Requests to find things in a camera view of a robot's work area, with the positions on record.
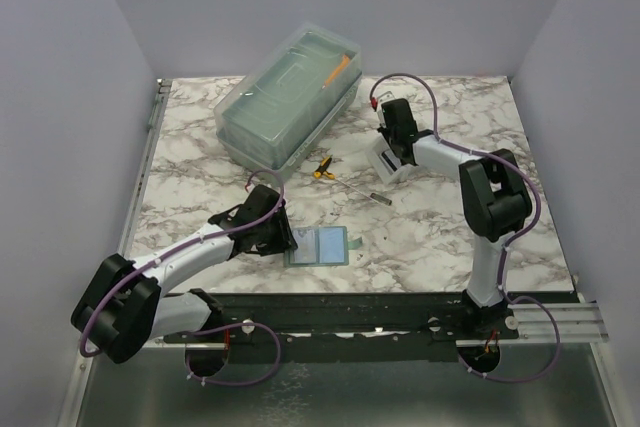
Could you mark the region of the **orange tool inside box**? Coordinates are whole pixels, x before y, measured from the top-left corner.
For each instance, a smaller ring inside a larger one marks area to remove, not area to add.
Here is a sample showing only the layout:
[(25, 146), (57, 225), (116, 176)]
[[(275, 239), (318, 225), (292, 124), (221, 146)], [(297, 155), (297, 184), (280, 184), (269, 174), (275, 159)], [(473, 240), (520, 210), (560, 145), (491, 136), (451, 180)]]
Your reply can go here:
[(331, 71), (329, 76), (323, 82), (322, 88), (327, 88), (344, 71), (350, 61), (350, 57), (343, 54), (340, 63)]

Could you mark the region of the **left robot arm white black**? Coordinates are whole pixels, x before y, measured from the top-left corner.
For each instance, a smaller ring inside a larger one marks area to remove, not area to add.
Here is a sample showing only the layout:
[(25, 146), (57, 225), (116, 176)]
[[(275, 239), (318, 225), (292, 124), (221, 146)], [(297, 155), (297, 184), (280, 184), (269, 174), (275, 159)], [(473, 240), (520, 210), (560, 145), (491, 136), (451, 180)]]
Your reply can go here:
[(200, 229), (155, 254), (127, 259), (112, 254), (99, 265), (71, 314), (85, 357), (116, 364), (156, 337), (190, 332), (214, 340), (222, 327), (203, 293), (171, 291), (207, 268), (247, 254), (271, 256), (296, 248), (282, 191), (254, 187), (247, 199), (213, 215)]

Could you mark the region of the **small metal clip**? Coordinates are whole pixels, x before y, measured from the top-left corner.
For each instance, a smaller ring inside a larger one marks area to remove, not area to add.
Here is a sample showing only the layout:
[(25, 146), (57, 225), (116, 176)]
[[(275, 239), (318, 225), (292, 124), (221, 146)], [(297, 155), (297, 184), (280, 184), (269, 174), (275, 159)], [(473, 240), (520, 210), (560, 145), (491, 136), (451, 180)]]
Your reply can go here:
[(386, 197), (384, 197), (382, 195), (379, 195), (377, 193), (371, 193), (370, 194), (370, 198), (373, 199), (374, 201), (376, 201), (378, 203), (381, 203), (383, 205), (386, 205), (386, 206), (391, 206), (392, 205), (392, 200), (391, 199), (388, 199), (388, 198), (386, 198)]

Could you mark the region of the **white card tray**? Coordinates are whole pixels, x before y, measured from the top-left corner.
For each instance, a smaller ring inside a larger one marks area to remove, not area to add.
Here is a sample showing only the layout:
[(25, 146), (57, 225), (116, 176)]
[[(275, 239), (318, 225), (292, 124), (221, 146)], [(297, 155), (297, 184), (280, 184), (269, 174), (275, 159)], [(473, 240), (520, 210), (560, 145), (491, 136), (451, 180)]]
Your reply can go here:
[(402, 164), (384, 140), (372, 144), (366, 151), (366, 157), (386, 186), (404, 182), (414, 170), (412, 165)]

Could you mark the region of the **black front mounting rail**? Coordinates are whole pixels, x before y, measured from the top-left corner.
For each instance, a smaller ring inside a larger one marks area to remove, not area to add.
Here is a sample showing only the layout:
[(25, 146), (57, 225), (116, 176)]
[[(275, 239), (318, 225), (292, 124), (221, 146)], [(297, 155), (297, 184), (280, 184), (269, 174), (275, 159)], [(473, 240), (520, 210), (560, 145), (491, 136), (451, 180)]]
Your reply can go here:
[(505, 303), (478, 308), (463, 293), (209, 294), (213, 316), (198, 337), (178, 331), (165, 341), (207, 355), (224, 339), (212, 328), (253, 321), (296, 363), (454, 362), (456, 344), (512, 340), (515, 314)]

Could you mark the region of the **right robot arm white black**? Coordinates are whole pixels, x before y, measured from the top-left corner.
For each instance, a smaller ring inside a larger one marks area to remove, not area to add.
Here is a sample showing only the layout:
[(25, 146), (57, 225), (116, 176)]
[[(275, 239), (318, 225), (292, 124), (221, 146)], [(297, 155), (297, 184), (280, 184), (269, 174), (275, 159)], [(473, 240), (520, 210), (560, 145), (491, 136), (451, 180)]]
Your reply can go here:
[(471, 276), (454, 315), (454, 327), (480, 339), (506, 315), (504, 273), (507, 241), (524, 227), (532, 202), (513, 153), (473, 153), (417, 126), (405, 99), (373, 102), (383, 141), (372, 164), (389, 183), (407, 167), (419, 167), (458, 182), (464, 219), (474, 234)]

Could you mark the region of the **clear plastic storage box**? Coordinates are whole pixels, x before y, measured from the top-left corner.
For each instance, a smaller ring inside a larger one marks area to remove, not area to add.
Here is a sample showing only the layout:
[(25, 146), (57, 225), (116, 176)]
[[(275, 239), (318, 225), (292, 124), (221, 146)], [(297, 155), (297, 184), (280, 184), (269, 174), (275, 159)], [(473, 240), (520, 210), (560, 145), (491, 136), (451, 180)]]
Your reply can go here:
[[(343, 54), (349, 65), (322, 88)], [(288, 180), (353, 103), (361, 78), (358, 44), (304, 24), (214, 107), (217, 139), (240, 166)]]

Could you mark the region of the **white card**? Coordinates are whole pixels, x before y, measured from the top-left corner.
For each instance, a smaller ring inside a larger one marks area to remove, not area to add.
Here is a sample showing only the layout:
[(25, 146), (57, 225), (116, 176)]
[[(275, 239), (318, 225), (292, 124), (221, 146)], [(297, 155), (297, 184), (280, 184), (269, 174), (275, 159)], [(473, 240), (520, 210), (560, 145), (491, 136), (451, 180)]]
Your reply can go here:
[(292, 262), (294, 264), (315, 263), (317, 260), (316, 229), (296, 229), (293, 234), (297, 249), (292, 253)]

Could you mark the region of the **green leather card holder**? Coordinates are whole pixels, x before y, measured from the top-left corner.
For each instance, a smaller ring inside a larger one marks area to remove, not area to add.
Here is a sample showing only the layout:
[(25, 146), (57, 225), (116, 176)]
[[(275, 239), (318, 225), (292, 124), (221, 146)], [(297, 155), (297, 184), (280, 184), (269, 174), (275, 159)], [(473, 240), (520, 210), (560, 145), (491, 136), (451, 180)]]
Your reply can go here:
[(317, 260), (312, 264), (294, 264), (292, 253), (286, 251), (283, 255), (284, 266), (294, 267), (331, 267), (345, 266), (349, 264), (349, 254), (352, 250), (358, 250), (363, 245), (361, 237), (350, 239), (345, 226), (312, 226), (302, 228), (315, 228), (317, 241)]

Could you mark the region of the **yellow black small screwdriver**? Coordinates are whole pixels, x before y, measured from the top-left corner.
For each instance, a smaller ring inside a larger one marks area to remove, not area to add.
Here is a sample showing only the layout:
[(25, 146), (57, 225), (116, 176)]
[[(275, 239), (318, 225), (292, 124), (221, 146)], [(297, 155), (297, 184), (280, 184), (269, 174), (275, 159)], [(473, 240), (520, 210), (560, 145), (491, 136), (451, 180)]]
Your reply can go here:
[(333, 158), (331, 156), (325, 157), (315, 169), (313, 176), (315, 179), (326, 178), (329, 180), (335, 180), (335, 175), (330, 171)]

